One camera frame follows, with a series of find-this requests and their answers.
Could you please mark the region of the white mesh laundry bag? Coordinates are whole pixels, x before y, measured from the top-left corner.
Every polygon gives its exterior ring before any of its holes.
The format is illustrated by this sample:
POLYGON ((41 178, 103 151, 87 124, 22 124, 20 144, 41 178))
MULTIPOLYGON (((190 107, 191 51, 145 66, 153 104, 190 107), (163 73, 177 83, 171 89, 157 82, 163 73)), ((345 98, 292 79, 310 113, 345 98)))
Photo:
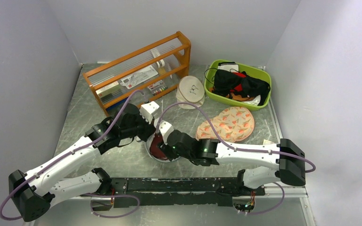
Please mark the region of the white mesh laundry bag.
POLYGON ((166 141, 170 133, 174 131, 173 125, 167 121, 161 121, 159 123, 159 133, 156 133, 157 122, 158 119, 153 119, 148 123, 150 127, 153 127, 153 134, 145 142, 145 149, 148 155, 160 163, 178 161, 180 159, 179 156, 169 158, 164 153, 164 151, 172 149, 164 140, 166 141))

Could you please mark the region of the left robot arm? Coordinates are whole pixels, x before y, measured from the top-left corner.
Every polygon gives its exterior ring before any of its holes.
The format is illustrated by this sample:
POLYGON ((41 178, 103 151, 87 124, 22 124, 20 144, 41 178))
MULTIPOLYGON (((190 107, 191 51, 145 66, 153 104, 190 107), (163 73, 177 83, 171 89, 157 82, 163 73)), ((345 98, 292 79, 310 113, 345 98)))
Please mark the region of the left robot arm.
POLYGON ((102 168, 75 178, 65 176, 89 160, 100 157, 125 139, 147 141, 154 134, 155 102, 137 107, 124 105, 116 117, 109 116, 94 125, 75 144, 39 167, 9 175, 11 200, 21 218, 31 222, 54 205, 84 194, 115 194, 112 178, 102 168))

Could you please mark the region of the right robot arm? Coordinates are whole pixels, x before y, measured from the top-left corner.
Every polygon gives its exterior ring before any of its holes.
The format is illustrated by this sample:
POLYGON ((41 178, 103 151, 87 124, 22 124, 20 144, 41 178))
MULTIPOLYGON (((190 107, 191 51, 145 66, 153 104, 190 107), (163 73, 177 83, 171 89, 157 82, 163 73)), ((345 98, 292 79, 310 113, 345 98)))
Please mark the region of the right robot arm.
POLYGON ((282 182, 289 186, 305 186, 305 153, 290 139, 282 138, 278 144, 248 145, 218 139, 196 140, 178 130, 163 136, 163 154, 169 161, 185 158, 199 166, 223 164, 252 164, 256 168, 245 170, 236 181, 235 188, 246 195, 262 185, 282 182))

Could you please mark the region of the cream round laundry bag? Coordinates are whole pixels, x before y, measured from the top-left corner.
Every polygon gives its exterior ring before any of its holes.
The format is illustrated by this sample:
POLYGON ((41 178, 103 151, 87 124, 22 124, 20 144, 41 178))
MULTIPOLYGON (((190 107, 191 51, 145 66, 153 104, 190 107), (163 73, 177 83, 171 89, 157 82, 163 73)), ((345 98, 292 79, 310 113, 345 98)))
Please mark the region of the cream round laundry bag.
POLYGON ((183 77, 176 91, 177 102, 188 102, 201 107, 205 101, 205 90, 201 81, 194 76, 183 77))

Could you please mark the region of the colourful marker pack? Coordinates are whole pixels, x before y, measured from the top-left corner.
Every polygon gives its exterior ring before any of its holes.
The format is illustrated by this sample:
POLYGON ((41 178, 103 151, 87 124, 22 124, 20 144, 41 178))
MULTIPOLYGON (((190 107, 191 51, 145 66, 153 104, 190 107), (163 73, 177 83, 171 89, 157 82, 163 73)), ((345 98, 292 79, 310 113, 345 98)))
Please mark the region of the colourful marker pack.
POLYGON ((151 94, 155 96, 155 95, 165 91, 166 89, 168 89, 168 87, 166 86, 166 84, 163 80, 159 80, 159 81, 149 85, 148 89, 151 92, 151 94))

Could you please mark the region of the green box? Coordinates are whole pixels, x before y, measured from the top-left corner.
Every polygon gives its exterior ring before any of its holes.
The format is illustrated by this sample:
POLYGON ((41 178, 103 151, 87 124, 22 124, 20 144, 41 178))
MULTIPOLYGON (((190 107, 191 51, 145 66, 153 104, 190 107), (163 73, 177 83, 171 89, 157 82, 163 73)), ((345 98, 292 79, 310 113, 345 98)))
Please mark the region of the green box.
POLYGON ((98 90, 96 90, 98 97, 103 101, 105 98, 110 98, 118 94, 122 94, 122 86, 119 82, 115 81, 109 85, 106 85, 98 90))

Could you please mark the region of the clear plastic package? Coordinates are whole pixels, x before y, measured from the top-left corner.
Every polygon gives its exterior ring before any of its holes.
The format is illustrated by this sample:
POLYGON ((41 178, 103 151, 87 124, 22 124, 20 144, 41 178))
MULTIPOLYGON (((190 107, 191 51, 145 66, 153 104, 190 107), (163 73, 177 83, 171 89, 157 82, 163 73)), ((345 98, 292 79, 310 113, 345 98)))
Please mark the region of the clear plastic package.
POLYGON ((127 89, 131 89, 150 80, 156 75, 158 75, 158 72, 153 66, 150 65, 120 79, 119 84, 126 87, 127 89))

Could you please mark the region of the orange wooden rack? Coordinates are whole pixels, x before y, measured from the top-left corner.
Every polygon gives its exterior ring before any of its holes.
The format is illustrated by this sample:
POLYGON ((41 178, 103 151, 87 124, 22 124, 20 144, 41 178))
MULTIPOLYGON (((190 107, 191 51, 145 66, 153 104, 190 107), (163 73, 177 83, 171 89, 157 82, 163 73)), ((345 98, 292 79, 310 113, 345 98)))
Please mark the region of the orange wooden rack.
POLYGON ((108 116, 140 89, 156 100, 178 87, 189 74, 191 41, 177 31, 139 50, 83 74, 98 105, 108 116))

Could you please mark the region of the white clip on rack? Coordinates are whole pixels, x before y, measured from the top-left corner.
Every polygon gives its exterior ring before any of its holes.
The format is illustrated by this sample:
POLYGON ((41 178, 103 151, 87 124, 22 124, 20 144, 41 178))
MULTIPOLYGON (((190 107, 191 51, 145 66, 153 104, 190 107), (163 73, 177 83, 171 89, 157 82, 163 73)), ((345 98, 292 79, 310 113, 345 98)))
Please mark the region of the white clip on rack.
POLYGON ((156 65, 158 68, 164 67, 165 66, 165 61, 163 59, 156 61, 156 65))

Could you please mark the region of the black clothing pile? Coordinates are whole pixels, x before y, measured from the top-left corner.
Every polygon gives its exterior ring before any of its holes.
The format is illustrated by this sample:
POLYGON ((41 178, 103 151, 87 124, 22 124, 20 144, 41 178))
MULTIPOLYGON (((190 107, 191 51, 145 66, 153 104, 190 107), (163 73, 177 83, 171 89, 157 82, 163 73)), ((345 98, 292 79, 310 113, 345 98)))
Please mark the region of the black clothing pile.
POLYGON ((268 82, 249 76, 245 71, 232 73, 217 70, 210 92, 250 105, 264 105, 271 87, 268 82))

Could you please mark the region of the small white card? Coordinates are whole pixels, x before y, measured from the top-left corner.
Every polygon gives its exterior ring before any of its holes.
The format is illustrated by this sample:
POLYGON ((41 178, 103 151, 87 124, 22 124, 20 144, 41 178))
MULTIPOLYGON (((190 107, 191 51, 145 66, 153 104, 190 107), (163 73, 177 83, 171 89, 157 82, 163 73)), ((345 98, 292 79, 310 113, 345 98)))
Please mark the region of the small white card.
POLYGON ((272 144, 275 144, 275 143, 270 140, 267 140, 267 139, 263 140, 263 145, 272 145, 272 144))

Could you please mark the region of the white folded garment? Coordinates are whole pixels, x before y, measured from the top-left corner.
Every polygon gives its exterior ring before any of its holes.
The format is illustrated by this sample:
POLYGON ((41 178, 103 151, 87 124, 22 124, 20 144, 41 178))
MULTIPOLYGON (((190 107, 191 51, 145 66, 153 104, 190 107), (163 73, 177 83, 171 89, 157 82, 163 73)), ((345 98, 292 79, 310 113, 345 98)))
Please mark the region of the white folded garment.
POLYGON ((217 66, 218 70, 225 70, 232 73, 239 72, 239 65, 235 62, 220 62, 217 66))

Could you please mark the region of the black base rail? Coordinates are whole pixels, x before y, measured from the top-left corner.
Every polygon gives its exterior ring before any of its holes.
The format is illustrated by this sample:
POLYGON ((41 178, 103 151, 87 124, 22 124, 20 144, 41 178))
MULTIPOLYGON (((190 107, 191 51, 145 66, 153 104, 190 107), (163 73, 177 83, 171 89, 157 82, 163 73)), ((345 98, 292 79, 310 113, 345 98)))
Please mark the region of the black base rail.
POLYGON ((220 178, 112 178, 111 184, 94 192, 98 195, 128 194, 115 198, 115 208, 135 206, 139 198, 142 206, 205 205, 232 207, 233 198, 265 195, 264 186, 251 189, 241 177, 220 178))

